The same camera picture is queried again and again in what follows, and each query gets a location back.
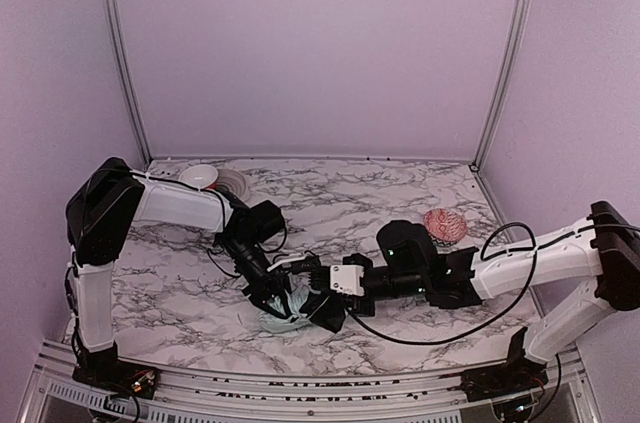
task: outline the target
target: vertical metal post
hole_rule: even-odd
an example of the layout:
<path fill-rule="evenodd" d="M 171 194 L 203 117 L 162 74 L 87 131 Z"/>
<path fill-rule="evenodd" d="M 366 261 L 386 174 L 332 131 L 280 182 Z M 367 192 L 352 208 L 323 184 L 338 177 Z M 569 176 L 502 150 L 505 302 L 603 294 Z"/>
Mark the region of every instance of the vertical metal post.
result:
<path fill-rule="evenodd" d="M 524 27 L 530 3 L 531 0 L 516 0 L 515 2 L 513 16 L 511 18 L 511 27 L 509 29 L 509 36 L 507 39 L 507 46 L 502 58 L 502 66 L 500 68 L 498 82 L 496 83 L 489 114 L 487 115 L 484 130 L 482 131 L 482 137 L 480 138 L 478 149 L 472 164 L 472 168 L 475 171 L 480 171 L 480 169 L 482 169 L 498 127 L 498 120 L 500 119 L 507 96 L 509 80 L 511 79 L 522 35 L 524 34 Z"/>
<path fill-rule="evenodd" d="M 127 56 L 124 48 L 124 38 L 122 36 L 122 28 L 120 25 L 120 16 L 118 14 L 117 0 L 104 0 L 107 13 L 107 23 L 109 26 L 109 34 L 111 35 L 111 44 L 116 58 L 118 75 L 122 92 L 124 94 L 125 103 L 133 127 L 133 134 L 138 146 L 138 151 L 144 163 L 145 168 L 151 163 L 151 150 L 149 142 L 142 124 L 142 116 L 136 94 L 133 89 L 133 81 L 127 63 Z"/>

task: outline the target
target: white bowl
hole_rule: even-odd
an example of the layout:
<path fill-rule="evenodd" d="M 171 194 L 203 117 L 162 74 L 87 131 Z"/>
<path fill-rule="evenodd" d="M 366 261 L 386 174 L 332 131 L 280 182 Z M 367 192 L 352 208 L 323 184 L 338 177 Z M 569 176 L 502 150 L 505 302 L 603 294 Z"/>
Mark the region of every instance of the white bowl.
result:
<path fill-rule="evenodd" d="M 218 170 L 211 165 L 195 165 L 190 166 L 178 176 L 178 181 L 186 183 L 202 190 L 204 188 L 215 188 L 218 179 Z"/>

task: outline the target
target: white marble surface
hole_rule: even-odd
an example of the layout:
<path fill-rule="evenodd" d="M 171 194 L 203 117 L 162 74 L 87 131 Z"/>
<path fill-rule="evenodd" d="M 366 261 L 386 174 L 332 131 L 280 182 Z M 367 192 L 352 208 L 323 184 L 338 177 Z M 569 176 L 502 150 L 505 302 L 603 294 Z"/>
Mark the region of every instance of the white marble surface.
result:
<path fill-rule="evenodd" d="M 150 172 L 177 177 L 201 160 L 156 161 Z M 481 245 L 496 221 L 466 166 L 393 161 L 230 160 L 243 172 L 251 206 L 271 199 L 289 228 L 285 250 L 310 249 L 324 264 L 360 252 L 382 264 L 377 231 L 391 219 L 422 221 L 431 208 L 454 208 L 469 223 L 458 247 Z M 306 327 L 261 330 L 258 312 L 209 261 L 213 236 L 166 224 L 132 228 L 113 283 L 115 336 L 123 356 L 181 367 L 260 374 L 354 375 L 455 367 L 503 358 L 511 335 L 537 321 L 530 296 L 504 319 L 440 347 L 386 342 L 347 318 L 334 335 Z M 218 257 L 224 268 L 233 263 Z M 463 332 L 506 307 L 504 295 L 480 307 L 446 311 L 420 298 L 380 302 L 367 322 L 398 338 L 432 340 Z"/>

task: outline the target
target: purple wall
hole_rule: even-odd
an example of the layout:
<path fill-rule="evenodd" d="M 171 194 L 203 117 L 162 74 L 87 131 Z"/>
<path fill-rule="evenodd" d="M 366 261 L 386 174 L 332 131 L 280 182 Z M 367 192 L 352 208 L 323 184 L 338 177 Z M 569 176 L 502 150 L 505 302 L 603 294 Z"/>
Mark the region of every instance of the purple wall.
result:
<path fill-rule="evenodd" d="M 118 0 L 155 155 L 473 158 L 513 0 Z"/>
<path fill-rule="evenodd" d="M 64 206 L 101 160 L 137 152 L 101 0 L 0 0 L 0 420 L 68 318 Z"/>
<path fill-rule="evenodd" d="M 544 232 L 610 200 L 640 223 L 640 0 L 533 0 L 486 176 L 509 219 Z M 569 285 L 545 288 L 555 305 Z M 579 347 L 605 423 L 640 421 L 640 311 Z"/>

